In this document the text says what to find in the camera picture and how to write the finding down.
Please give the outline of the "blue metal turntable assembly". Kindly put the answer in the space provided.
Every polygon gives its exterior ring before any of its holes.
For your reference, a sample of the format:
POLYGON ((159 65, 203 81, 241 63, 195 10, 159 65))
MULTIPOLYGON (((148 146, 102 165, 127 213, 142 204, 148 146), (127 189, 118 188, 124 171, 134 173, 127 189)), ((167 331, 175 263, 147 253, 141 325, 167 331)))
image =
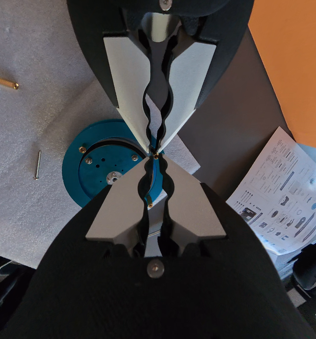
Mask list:
POLYGON ((65 188, 84 207, 146 157, 123 120, 96 122, 81 131, 66 151, 62 164, 65 188), (80 146, 86 147, 84 154, 80 146))

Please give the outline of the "open instruction booklet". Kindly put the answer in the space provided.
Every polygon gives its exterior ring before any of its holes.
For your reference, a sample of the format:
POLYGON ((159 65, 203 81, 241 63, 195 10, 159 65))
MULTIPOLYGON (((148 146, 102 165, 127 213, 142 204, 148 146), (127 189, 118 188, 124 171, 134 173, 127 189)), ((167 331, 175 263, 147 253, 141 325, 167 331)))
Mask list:
POLYGON ((266 250, 294 252, 316 235, 316 163, 278 127, 226 203, 266 250))

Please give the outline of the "black office chair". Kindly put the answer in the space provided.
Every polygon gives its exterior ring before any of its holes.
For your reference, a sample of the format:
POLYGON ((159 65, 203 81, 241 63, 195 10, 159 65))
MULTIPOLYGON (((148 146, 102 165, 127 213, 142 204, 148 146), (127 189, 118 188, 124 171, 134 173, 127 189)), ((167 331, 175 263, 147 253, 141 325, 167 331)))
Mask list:
POLYGON ((316 243, 303 248, 296 259, 293 276, 304 290, 310 290, 316 283, 316 243))

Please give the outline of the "orange cardboard box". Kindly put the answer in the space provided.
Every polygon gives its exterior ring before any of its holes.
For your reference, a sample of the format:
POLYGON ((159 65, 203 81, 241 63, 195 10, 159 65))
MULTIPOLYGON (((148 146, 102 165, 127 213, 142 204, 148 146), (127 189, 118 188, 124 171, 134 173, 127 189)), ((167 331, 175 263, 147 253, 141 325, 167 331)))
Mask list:
POLYGON ((254 1, 249 29, 288 128, 316 148, 316 0, 254 1))

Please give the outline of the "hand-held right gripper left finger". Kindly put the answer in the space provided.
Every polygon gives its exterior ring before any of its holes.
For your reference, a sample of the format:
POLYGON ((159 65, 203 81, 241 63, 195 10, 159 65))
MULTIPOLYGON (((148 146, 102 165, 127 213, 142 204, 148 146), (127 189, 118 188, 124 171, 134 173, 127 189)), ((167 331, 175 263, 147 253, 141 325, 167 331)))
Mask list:
POLYGON ((87 240, 123 244, 130 256, 144 256, 149 231, 145 197, 151 188, 153 164, 153 156, 145 158, 112 185, 87 240))

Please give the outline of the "white foam sheet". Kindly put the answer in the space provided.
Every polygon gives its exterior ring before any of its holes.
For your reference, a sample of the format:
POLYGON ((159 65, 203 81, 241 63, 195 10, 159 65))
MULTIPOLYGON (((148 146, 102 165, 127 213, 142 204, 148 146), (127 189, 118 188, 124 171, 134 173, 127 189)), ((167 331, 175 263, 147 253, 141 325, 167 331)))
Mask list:
POLYGON ((121 118, 86 62, 66 1, 0 1, 0 256, 37 268, 80 210, 62 180, 88 125, 121 118), (34 180, 42 151, 39 180, 34 180))

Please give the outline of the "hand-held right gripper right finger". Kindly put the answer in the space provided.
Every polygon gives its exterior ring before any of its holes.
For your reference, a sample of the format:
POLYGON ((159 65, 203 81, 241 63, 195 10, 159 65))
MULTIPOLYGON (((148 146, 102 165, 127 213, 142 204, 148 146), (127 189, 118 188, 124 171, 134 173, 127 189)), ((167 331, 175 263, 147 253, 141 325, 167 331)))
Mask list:
POLYGON ((162 256, 177 257, 191 244, 226 237, 201 183, 166 155, 159 155, 167 194, 158 237, 162 256))

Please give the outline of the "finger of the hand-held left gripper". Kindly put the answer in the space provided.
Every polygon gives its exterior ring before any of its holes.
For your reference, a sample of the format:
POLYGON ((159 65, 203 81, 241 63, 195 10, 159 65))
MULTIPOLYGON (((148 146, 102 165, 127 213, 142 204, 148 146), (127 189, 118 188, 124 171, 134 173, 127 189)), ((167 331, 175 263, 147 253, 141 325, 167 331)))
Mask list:
POLYGON ((196 110, 205 77, 214 56, 216 45, 192 39, 177 44, 169 68, 168 83, 172 90, 172 107, 164 119, 165 132, 158 152, 174 138, 196 110))
POLYGON ((149 153, 149 118, 143 107, 144 93, 151 78, 147 49, 133 36, 104 37, 103 41, 117 96, 117 110, 141 147, 149 153))

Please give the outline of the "long metal screw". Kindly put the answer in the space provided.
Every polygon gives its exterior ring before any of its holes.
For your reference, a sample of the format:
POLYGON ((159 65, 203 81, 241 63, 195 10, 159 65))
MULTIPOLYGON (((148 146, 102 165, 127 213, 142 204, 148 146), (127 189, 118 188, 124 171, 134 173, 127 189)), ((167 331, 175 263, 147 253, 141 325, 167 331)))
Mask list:
POLYGON ((35 171, 34 171, 34 176, 33 176, 34 180, 39 180, 41 154, 42 154, 42 151, 38 150, 38 152, 37 152, 37 161, 36 161, 36 166, 35 166, 35 171))

